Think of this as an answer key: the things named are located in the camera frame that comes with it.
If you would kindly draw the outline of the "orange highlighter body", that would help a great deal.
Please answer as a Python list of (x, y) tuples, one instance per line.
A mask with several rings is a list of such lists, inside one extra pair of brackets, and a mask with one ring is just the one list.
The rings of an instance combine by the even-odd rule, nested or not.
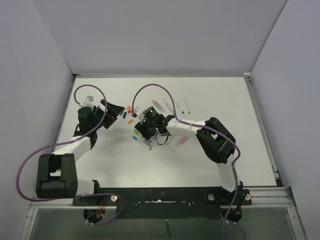
[(162, 113), (164, 113), (166, 110), (156, 101), (156, 100), (153, 100), (153, 105)]

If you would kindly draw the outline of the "dark blue pen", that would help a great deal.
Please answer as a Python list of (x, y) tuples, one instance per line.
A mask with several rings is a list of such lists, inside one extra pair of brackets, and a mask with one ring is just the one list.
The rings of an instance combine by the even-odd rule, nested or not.
[(174, 111), (173, 106), (172, 106), (165, 98), (163, 98), (163, 102), (165, 103), (165, 105), (167, 106), (167, 108), (170, 110), (170, 112), (174, 115), (174, 114), (175, 114), (175, 111)]

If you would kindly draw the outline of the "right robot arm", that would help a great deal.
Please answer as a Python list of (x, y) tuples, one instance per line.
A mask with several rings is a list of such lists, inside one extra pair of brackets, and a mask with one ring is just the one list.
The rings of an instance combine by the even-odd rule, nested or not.
[(215, 117), (206, 121), (192, 121), (179, 119), (173, 114), (164, 116), (154, 107), (148, 107), (133, 113), (132, 117), (138, 118), (134, 126), (137, 131), (149, 140), (156, 135), (168, 137), (187, 137), (199, 142), (205, 155), (217, 164), (223, 200), (230, 205), (235, 204), (241, 198), (237, 189), (238, 175), (235, 169), (236, 139)]

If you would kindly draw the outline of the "dark green pen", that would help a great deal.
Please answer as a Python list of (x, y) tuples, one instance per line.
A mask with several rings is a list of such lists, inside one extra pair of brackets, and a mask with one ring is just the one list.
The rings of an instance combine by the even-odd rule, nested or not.
[(179, 102), (174, 98), (174, 103), (175, 103), (175, 106), (177, 107), (177, 109), (182, 113), (184, 114), (185, 111), (181, 108), (181, 105), (179, 104)]

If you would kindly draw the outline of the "orange highlighter cap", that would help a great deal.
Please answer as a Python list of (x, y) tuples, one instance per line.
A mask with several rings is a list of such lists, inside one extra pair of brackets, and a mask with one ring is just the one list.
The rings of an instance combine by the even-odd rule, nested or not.
[(131, 106), (127, 106), (127, 112), (129, 113), (129, 114), (131, 114), (132, 113), (132, 107)]

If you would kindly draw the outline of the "teal cap pen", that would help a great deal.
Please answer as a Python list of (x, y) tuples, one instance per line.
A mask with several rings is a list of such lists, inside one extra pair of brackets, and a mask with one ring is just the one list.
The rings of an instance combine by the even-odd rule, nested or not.
[(148, 140), (146, 140), (143, 136), (140, 136), (140, 138), (141, 138), (150, 148), (152, 148), (152, 145), (151, 145), (151, 143), (150, 143)]

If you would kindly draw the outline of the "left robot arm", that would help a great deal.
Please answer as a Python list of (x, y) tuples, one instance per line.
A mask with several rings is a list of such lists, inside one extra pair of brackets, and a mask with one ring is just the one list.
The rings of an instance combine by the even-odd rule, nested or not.
[(90, 151), (98, 139), (97, 130), (108, 129), (124, 112), (118, 106), (101, 100), (106, 110), (86, 101), (77, 111), (78, 124), (71, 143), (51, 154), (42, 154), (38, 160), (36, 196), (39, 199), (68, 199), (84, 196), (88, 204), (100, 203), (102, 193), (96, 180), (84, 180), (77, 176), (76, 161)]

